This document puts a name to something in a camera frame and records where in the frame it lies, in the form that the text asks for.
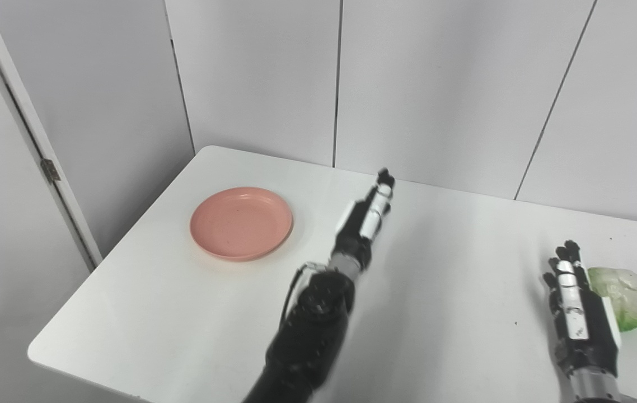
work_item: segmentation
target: white wall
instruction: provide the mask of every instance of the white wall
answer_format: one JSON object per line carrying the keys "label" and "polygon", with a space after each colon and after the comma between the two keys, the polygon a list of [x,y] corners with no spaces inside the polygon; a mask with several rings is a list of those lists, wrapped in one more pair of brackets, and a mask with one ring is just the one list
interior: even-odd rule
{"label": "white wall", "polygon": [[0,0],[0,33],[103,254],[193,157],[162,0]]}
{"label": "white wall", "polygon": [[597,2],[518,199],[637,219],[637,2]]}
{"label": "white wall", "polygon": [[331,165],[339,0],[167,0],[191,135]]}
{"label": "white wall", "polygon": [[129,403],[27,359],[89,272],[21,125],[0,80],[0,403]]}
{"label": "white wall", "polygon": [[346,0],[336,167],[513,198],[588,0]]}

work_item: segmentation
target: white table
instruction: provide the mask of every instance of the white table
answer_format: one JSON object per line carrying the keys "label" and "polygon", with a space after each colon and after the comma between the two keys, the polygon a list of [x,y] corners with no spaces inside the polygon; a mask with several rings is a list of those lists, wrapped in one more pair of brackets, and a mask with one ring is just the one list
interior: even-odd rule
{"label": "white table", "polygon": [[[326,261],[341,213],[373,181],[204,148],[32,342],[30,359],[154,403],[240,402],[294,270]],[[209,257],[191,240],[191,213],[247,185],[286,199],[293,232],[254,262]],[[399,181],[344,349],[313,403],[560,401],[540,276],[569,238],[587,265],[637,272],[637,222]],[[622,336],[620,388],[637,397],[637,329]]]}

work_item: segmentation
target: panel seam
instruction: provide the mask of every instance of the panel seam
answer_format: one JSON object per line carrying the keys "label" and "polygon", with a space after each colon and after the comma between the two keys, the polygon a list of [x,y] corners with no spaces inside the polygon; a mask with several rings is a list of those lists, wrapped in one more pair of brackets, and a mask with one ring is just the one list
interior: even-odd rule
{"label": "panel seam", "polygon": [[545,118],[545,122],[543,123],[543,127],[540,130],[540,134],[538,135],[538,140],[535,143],[535,147],[533,148],[533,152],[530,155],[530,159],[528,160],[528,165],[525,167],[525,171],[523,172],[523,177],[520,179],[520,184],[518,185],[518,190],[515,192],[515,197],[513,200],[517,200],[520,195],[520,191],[523,189],[523,183],[525,182],[525,178],[528,176],[528,170],[530,169],[531,164],[533,163],[533,159],[535,158],[535,154],[538,151],[538,147],[545,135],[545,128],[547,127],[548,122],[550,121],[550,117],[552,117],[552,111],[555,109],[555,105],[557,103],[557,99],[560,96],[560,92],[562,91],[562,86],[565,84],[565,79],[567,79],[567,74],[570,72],[570,67],[572,67],[572,62],[575,59],[575,55],[577,54],[577,49],[580,47],[580,43],[582,42],[582,36],[584,36],[585,31],[587,31],[587,25],[589,24],[590,18],[592,18],[592,12],[594,11],[595,6],[597,5],[597,0],[594,0],[592,3],[592,8],[590,8],[589,13],[587,14],[587,20],[585,20],[584,25],[582,26],[582,31],[580,31],[580,36],[577,38],[577,43],[575,44],[575,48],[572,50],[572,56],[570,57],[570,61],[567,63],[567,69],[565,69],[564,74],[562,75],[562,80],[560,80],[560,85],[557,87],[557,93],[555,94],[554,99],[552,100],[552,104],[550,105],[550,110],[547,113],[547,117]]}
{"label": "panel seam", "polygon": [[184,108],[186,119],[186,130],[189,131],[189,140],[191,143],[191,151],[196,155],[196,144],[194,143],[194,135],[191,133],[191,122],[189,120],[189,111],[186,109],[186,96],[184,94],[184,85],[182,85],[182,74],[180,74],[180,63],[177,61],[177,51],[175,50],[175,38],[172,35],[172,25],[170,24],[170,13],[167,10],[167,2],[162,2],[165,8],[165,20],[167,21],[167,32],[170,34],[170,46],[172,48],[172,57],[175,62],[175,71],[177,71],[177,81],[180,85],[180,95],[182,96],[182,107]]}
{"label": "panel seam", "polygon": [[341,82],[341,36],[344,27],[344,0],[339,2],[339,43],[336,56],[336,104],[334,106],[334,151],[331,156],[331,167],[336,168],[336,143],[339,129],[339,83]]}

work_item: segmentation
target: lettuce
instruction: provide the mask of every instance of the lettuce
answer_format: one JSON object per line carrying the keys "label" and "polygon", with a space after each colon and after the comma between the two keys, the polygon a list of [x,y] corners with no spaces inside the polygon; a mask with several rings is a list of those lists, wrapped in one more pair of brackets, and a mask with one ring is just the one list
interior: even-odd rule
{"label": "lettuce", "polygon": [[590,287],[610,297],[620,331],[637,327],[637,273],[626,269],[589,268]]}

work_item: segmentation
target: black cable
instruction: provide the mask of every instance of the black cable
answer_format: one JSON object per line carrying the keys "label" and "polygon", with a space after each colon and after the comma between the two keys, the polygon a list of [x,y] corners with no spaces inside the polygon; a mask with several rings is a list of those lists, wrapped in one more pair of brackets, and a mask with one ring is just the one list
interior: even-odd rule
{"label": "black cable", "polygon": [[293,275],[291,279],[291,284],[288,286],[288,292],[286,293],[286,299],[283,301],[283,308],[281,308],[281,318],[278,321],[278,326],[281,327],[284,319],[286,319],[286,309],[288,308],[288,301],[291,300],[291,295],[293,293],[293,289],[296,287],[296,283],[298,283],[298,279],[301,278],[301,273],[308,267],[308,265],[304,264],[298,270],[296,270],[296,274]]}

